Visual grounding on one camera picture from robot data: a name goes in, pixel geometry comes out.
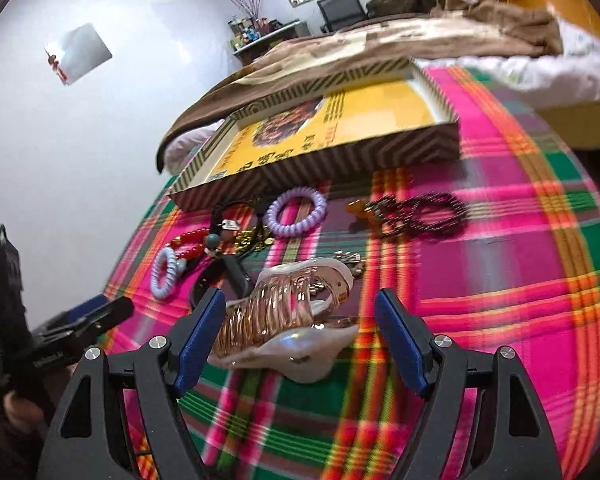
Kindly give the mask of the person's left hand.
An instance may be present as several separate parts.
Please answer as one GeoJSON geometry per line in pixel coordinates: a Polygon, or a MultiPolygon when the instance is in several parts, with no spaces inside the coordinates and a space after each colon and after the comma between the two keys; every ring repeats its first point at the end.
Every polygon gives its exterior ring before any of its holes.
{"type": "MultiPolygon", "coordinates": [[[[63,372],[57,372],[44,378],[43,384],[54,405],[59,402],[75,369],[76,366],[71,365],[63,372]]],[[[33,434],[43,427],[44,412],[42,408],[32,401],[18,396],[15,391],[4,395],[3,408],[9,423],[23,434],[33,434]]]]}

